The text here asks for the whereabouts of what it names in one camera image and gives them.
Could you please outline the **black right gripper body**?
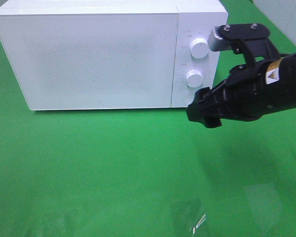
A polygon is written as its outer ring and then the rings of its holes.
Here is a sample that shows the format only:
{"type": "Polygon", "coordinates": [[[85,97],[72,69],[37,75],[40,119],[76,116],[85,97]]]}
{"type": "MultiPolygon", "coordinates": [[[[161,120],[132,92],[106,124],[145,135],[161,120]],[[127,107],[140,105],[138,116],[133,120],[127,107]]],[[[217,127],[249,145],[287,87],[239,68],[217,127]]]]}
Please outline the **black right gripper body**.
{"type": "Polygon", "coordinates": [[[233,120],[253,121],[296,108],[296,53],[264,64],[255,78],[228,87],[226,94],[233,120]]]}

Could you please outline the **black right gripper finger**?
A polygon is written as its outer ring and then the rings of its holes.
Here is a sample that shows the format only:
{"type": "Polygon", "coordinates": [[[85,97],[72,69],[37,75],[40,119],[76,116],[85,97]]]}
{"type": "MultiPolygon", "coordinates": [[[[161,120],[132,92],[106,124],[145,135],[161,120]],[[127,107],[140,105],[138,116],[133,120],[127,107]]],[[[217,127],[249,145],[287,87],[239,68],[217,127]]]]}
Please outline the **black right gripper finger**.
{"type": "Polygon", "coordinates": [[[225,81],[212,89],[205,87],[196,91],[186,114],[189,121],[201,123],[206,128],[222,126],[222,119],[239,119],[239,112],[227,95],[225,81]]]}

